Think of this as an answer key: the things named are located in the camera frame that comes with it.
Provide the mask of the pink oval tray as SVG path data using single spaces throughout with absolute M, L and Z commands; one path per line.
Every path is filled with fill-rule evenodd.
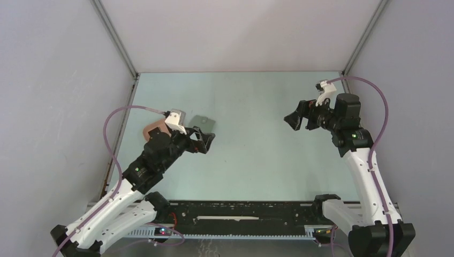
M 160 119 L 154 123 L 151 123 L 151 124 L 145 126 L 145 128 L 143 129 L 142 134 L 143 134 L 143 138 L 144 138 L 145 142 L 149 141 L 149 139 L 150 139 L 149 132 L 154 129 L 159 129 L 161 132 L 166 133 L 168 135 L 171 134 L 165 124 L 165 119 Z

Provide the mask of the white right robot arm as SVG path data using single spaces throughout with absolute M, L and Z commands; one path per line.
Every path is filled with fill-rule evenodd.
M 358 96 L 341 93 L 333 108 L 329 99 L 321 104 L 302 100 L 284 121 L 295 131 L 304 119 L 307 130 L 329 131 L 359 196 L 361 213 L 356 214 L 340 197 L 318 195 L 311 210 L 312 219 L 319 224 L 333 222 L 348 236 L 353 256 L 402 256 L 415 238 L 415 229 L 403 221 L 391 202 L 372 151 L 372 136 L 360 126 L 360 108 Z

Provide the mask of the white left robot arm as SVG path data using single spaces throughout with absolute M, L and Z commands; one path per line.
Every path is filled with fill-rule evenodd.
M 155 221 L 163 223 L 169 216 L 169 202 L 151 189 L 185 152 L 205 154 L 213 133 L 199 127 L 162 132 L 149 131 L 149 141 L 142 153 L 122 173 L 116 186 L 78 220 L 57 225 L 51 236 L 57 253 L 63 256 L 100 256 L 116 241 L 136 228 Z

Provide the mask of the left controller board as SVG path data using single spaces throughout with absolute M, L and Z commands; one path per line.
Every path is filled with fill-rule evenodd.
M 155 228 L 154 235 L 169 237 L 169 236 L 173 235 L 173 232 L 171 230 L 165 229 L 165 228 Z

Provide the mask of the controller board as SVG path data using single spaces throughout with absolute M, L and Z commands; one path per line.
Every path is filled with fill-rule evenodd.
M 171 230 L 165 229 L 165 228 L 155 228 L 154 235 L 169 237 L 169 236 L 173 235 L 173 232 Z
M 329 236 L 332 233 L 332 228 L 322 228 L 322 229 L 315 229 L 314 235 L 315 236 Z

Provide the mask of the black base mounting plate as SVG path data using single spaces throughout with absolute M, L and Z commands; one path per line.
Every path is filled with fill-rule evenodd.
M 175 225 L 186 236 L 310 236 L 312 228 L 333 223 L 308 201 L 170 201 L 162 224 Z

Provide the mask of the right controller board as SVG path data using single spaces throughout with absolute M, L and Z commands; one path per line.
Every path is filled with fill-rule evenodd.
M 332 228 L 322 228 L 322 229 L 315 229 L 314 235 L 315 236 L 329 236 L 332 233 Z

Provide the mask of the aluminium frame rail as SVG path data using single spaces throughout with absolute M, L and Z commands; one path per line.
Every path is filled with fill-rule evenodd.
M 144 201 L 97 233 L 108 247 L 123 237 L 162 239 L 323 239 L 333 222 L 314 201 Z

